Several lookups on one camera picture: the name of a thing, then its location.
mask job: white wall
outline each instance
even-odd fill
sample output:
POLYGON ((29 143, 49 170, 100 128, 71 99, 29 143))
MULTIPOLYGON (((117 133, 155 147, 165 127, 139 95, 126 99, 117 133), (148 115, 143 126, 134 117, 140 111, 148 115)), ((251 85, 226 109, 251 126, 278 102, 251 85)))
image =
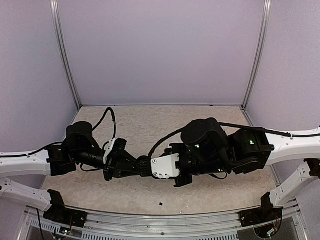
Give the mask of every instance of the white wall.
MULTIPOLYGON (((254 125, 307 130, 320 125, 320 1, 272 1, 269 26, 247 111, 254 125)), ((276 166, 282 181, 301 161, 276 166)), ((319 239, 320 181, 297 196, 312 240, 319 239)))
POLYGON ((241 105, 264 2, 59 1, 82 103, 241 105))
MULTIPOLYGON (((48 0, 0 2, 0 152, 60 141, 76 114, 48 0)), ((31 187, 41 176, 12 178, 31 187)), ((0 200, 0 239, 14 239, 25 206, 0 200)))

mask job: vertical metal post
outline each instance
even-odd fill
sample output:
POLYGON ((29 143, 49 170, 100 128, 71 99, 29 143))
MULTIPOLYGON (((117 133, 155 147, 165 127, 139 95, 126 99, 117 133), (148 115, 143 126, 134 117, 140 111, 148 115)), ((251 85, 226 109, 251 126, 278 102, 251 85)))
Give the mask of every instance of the vertical metal post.
POLYGON ((242 107, 244 110, 246 110, 252 91, 253 87, 257 78, 257 73, 265 45, 265 40, 266 40, 266 35, 267 35, 267 28, 268 28, 268 22, 269 22, 269 17, 270 17, 270 11, 271 11, 271 0, 265 0, 264 1, 264 8, 263 8, 263 15, 262 15, 262 23, 261 23, 261 28, 260 28, 260 33, 259 33, 259 39, 258 39, 258 45, 255 51, 255 57, 253 61, 253 66, 252 70, 250 73, 250 79, 249 79, 249 84, 246 89, 242 107))
POLYGON ((66 46, 65 46, 65 41, 64 41, 64 36, 62 32, 62 27, 61 27, 61 22, 60 22, 60 15, 59 15, 59 6, 58 6, 58 0, 50 0, 50 5, 51 5, 51 12, 52 12, 52 17, 53 17, 53 23, 55 27, 55 33, 58 41, 58 46, 60 49, 60 55, 61 55, 61 60, 63 63, 63 67, 65 70, 66 78, 68 80, 68 84, 72 93, 72 98, 74 101, 74 104, 79 111, 81 108, 81 102, 79 98, 79 94, 77 92, 77 88, 74 82, 74 78, 71 73, 71 68, 69 64, 69 59, 66 51, 66 46))

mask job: metal corner post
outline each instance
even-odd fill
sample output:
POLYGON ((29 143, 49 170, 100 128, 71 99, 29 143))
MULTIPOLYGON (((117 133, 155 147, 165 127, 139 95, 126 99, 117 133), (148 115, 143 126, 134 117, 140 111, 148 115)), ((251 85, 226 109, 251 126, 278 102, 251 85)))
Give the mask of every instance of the metal corner post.
POLYGON ((63 32, 62 32, 61 21, 60 21, 60 15, 59 15, 58 0, 50 0, 50 6, 51 6, 51 12, 52 12, 52 17, 53 17, 55 33, 56 33, 56 37, 57 37, 57 41, 58 41, 58 46, 60 49, 61 60, 62 60, 63 67, 65 70, 66 78, 67 78, 67 81, 68 81, 68 84, 69 84, 69 87, 71 90, 74 104, 75 104, 77 110, 79 111, 82 105, 80 102, 79 94, 77 92, 74 78, 71 73, 70 63, 69 63, 69 59, 67 56, 67 51, 66 51, 64 36, 63 36, 63 32))
POLYGON ((256 51, 255 51, 253 66, 252 66, 252 70, 250 73, 249 84, 246 89, 243 103, 242 103, 242 107, 243 107, 244 111, 246 111, 246 108, 248 106, 248 103, 249 103, 249 100, 250 100, 250 97, 251 97, 251 94, 252 94, 252 91, 254 88, 254 84, 255 84, 255 81, 257 78, 257 73, 258 73, 260 61, 262 58, 266 35, 267 35, 270 11, 271 11, 271 0, 265 0, 263 14, 262 14, 262 23, 261 23, 260 33, 259 33, 259 38, 258 38, 258 45, 257 45, 256 51))

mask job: robotic arm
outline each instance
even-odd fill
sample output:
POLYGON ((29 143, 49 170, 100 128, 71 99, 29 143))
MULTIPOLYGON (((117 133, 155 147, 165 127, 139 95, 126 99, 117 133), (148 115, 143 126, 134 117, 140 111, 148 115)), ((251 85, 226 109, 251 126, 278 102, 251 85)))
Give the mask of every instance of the robotic arm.
POLYGON ((263 128, 219 123, 214 118, 197 119, 162 138, 148 156, 138 159, 126 150, 127 141, 113 138, 106 150, 93 138, 93 126, 77 122, 66 129, 62 144, 49 145, 36 154, 0 153, 0 198, 9 198, 44 211, 44 218, 83 227, 87 213, 65 207, 59 192, 38 190, 6 177, 21 175, 59 176, 76 171, 76 164, 103 170, 104 179, 129 176, 174 180, 175 187, 191 184, 193 176, 247 174, 265 165, 304 159, 298 170, 282 185, 261 198, 261 207, 240 212, 243 227, 273 221, 283 206, 299 191, 320 177, 320 129, 278 132, 263 128), (227 135, 222 127, 241 128, 227 135), (152 158, 161 143, 181 133, 183 143, 172 143, 164 154, 152 158))

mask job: beige table surface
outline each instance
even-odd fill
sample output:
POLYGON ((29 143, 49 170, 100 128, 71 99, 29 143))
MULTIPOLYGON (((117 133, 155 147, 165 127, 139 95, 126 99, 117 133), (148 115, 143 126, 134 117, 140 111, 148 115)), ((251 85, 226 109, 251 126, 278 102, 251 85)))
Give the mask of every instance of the beige table surface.
MULTIPOLYGON (((75 122, 95 125, 105 107, 82 107, 75 122)), ((115 106, 117 137, 128 141, 126 150, 134 157, 147 155, 162 137, 195 119, 216 118, 220 122, 247 125, 238 107, 222 106, 115 106)), ((93 136, 100 146, 113 135, 108 113, 93 136)), ((225 128, 227 134, 237 129, 225 128)), ((154 157, 169 143, 181 142, 177 135, 162 144, 154 157)), ((193 183, 175 188, 173 180, 131 176, 104 180, 102 171, 83 172, 79 168, 67 175, 48 176, 43 189, 61 193, 68 206, 114 213, 179 215, 213 213, 253 207, 275 187, 269 168, 249 174, 231 174, 225 180, 208 175, 194 176, 193 183)))

